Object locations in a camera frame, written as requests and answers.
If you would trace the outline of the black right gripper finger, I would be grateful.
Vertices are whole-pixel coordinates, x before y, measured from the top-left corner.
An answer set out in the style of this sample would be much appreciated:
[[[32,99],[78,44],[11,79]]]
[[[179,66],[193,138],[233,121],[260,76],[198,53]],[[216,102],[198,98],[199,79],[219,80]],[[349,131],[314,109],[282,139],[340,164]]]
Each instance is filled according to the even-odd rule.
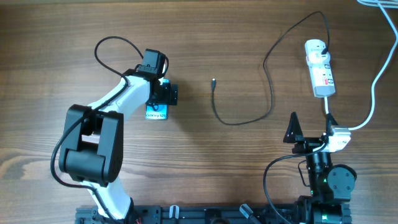
[[[326,133],[332,134],[332,129],[334,126],[337,126],[338,123],[335,121],[334,117],[331,113],[326,115]]]
[[[299,119],[296,112],[290,114],[289,125],[283,138],[284,143],[304,142],[304,136],[300,127]]]

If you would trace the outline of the Galaxy S25 smartphone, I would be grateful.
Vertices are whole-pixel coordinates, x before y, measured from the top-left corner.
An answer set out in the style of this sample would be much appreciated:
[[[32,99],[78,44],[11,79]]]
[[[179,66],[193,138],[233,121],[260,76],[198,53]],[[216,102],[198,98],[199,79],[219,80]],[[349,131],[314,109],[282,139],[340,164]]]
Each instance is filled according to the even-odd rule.
[[[168,79],[161,78],[160,84],[162,90],[160,94],[162,98],[160,100],[163,103],[157,103],[155,106],[146,106],[145,118],[147,120],[166,120],[168,117],[169,106],[165,103],[165,100],[170,90],[170,83]]]

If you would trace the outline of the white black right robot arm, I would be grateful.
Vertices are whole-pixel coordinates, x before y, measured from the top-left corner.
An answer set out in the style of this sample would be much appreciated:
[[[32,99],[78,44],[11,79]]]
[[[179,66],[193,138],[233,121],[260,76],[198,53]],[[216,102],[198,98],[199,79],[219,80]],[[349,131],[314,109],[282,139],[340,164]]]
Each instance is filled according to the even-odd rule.
[[[319,138],[306,138],[298,116],[291,113],[283,139],[294,145],[295,156],[305,156],[310,196],[300,196],[294,203],[292,223],[339,223],[353,222],[349,202],[357,174],[344,164],[334,165],[331,154],[342,150],[351,140],[351,131],[340,126],[331,114],[326,116],[326,133]]]

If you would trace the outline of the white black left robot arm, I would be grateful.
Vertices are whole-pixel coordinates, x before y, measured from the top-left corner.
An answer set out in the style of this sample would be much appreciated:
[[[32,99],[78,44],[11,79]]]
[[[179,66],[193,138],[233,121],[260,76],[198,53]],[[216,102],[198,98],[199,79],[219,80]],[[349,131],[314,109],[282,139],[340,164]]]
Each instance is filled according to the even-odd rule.
[[[88,190],[97,211],[93,221],[137,223],[134,202],[119,179],[124,156],[124,123],[141,105],[167,114],[178,100],[178,85],[154,75],[125,75],[100,100],[72,105],[63,136],[55,146],[50,169],[70,188]]]

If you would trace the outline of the white power strip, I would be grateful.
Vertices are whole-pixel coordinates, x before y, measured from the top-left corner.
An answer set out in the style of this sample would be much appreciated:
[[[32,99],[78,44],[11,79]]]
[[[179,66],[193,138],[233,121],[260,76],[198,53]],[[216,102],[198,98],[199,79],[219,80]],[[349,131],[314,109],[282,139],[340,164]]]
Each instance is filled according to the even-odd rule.
[[[326,45],[319,39],[311,39],[305,43],[305,53],[315,50],[326,49]],[[335,93],[335,82],[333,79],[331,65],[325,64],[322,67],[308,67],[312,83],[314,97],[324,98],[329,97]]]

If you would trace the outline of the white USB wall charger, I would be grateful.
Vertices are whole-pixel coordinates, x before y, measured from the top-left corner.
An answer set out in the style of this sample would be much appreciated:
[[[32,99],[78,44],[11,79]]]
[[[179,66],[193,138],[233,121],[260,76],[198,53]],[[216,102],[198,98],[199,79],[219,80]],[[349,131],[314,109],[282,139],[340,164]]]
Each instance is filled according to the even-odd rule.
[[[309,67],[322,67],[330,62],[330,54],[322,54],[321,50],[310,51],[306,56],[307,65]]]

